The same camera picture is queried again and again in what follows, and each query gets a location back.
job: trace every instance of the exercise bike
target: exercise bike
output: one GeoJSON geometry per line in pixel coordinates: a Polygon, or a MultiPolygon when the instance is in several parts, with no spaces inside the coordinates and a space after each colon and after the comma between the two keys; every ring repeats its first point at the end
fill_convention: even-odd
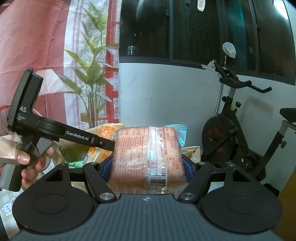
{"type": "Polygon", "coordinates": [[[222,112],[216,117],[210,118],[204,125],[202,131],[202,145],[204,152],[202,161],[209,161],[217,167],[225,167],[226,163],[234,163],[250,173],[258,181],[266,177],[265,166],[280,145],[284,148],[283,141],[288,128],[296,131],[296,108],[283,108],[280,114],[285,118],[282,121],[280,130],[276,133],[270,146],[263,156],[249,149],[246,138],[236,117],[237,109],[241,103],[236,102],[232,108],[233,96],[236,89],[249,87],[260,93],[267,93],[272,90],[268,87],[264,90],[253,86],[252,82],[242,82],[235,73],[227,67],[214,63],[216,71],[221,75],[219,81],[230,87],[228,96],[223,96],[224,106],[222,112]]]}

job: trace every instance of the black knob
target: black knob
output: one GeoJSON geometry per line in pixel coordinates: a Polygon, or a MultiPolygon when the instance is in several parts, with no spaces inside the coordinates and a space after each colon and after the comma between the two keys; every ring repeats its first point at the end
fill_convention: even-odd
{"type": "Polygon", "coordinates": [[[242,106],[242,104],[239,103],[239,102],[235,102],[235,106],[236,106],[237,108],[240,108],[240,107],[242,106]]]}

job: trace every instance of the orange snack bag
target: orange snack bag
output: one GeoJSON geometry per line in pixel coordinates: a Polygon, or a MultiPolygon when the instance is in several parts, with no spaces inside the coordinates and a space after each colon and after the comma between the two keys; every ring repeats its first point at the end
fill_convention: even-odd
{"type": "Polygon", "coordinates": [[[117,131],[108,186],[119,196],[165,194],[187,185],[181,147],[173,127],[130,127],[117,131]]]}
{"type": "MultiPolygon", "coordinates": [[[[97,135],[100,137],[112,140],[113,139],[112,134],[122,127],[124,127],[124,125],[120,123],[119,124],[107,123],[101,126],[101,128],[97,132],[97,135]]],[[[111,154],[112,154],[111,151],[104,150],[98,147],[90,147],[84,159],[84,163],[89,163],[93,161],[101,163],[111,154]]]]}

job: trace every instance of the bike handlebar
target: bike handlebar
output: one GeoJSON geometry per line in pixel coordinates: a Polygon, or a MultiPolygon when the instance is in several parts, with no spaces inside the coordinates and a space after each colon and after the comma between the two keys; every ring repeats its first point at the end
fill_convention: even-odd
{"type": "Polygon", "coordinates": [[[251,85],[251,86],[248,86],[248,87],[250,87],[251,89],[253,89],[253,90],[256,90],[256,91],[258,91],[258,92],[260,92],[260,93],[267,93],[267,92],[269,92],[269,91],[272,91],[272,88],[271,87],[268,87],[268,88],[266,88],[266,89],[260,89],[260,88],[258,88],[258,87],[256,87],[256,86],[253,86],[253,85],[251,85]]]}
{"type": "Polygon", "coordinates": [[[239,80],[239,78],[236,76],[236,74],[231,71],[230,69],[228,69],[227,67],[221,65],[221,64],[218,64],[217,62],[214,63],[215,67],[216,67],[216,71],[218,73],[221,74],[221,78],[219,79],[219,81],[222,83],[222,84],[225,84],[231,88],[234,88],[234,89],[241,89],[241,88],[244,88],[244,87],[249,87],[253,90],[256,90],[260,93],[267,93],[269,91],[272,90],[271,87],[268,87],[266,89],[260,89],[254,85],[252,85],[252,81],[248,80],[248,81],[245,81],[245,82],[242,82],[239,80]]]}

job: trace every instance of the human hand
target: human hand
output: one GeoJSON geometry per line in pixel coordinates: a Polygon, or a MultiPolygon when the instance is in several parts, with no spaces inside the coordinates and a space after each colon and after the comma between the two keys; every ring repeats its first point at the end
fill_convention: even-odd
{"type": "MultiPolygon", "coordinates": [[[[31,157],[24,151],[16,148],[17,142],[15,136],[8,135],[0,138],[0,165],[5,163],[28,165],[31,161],[31,157]]],[[[54,148],[50,147],[47,151],[38,157],[34,161],[34,165],[31,168],[22,170],[22,185],[25,188],[30,187],[33,181],[37,178],[38,173],[46,167],[46,157],[50,158],[54,154],[54,148]]]]}

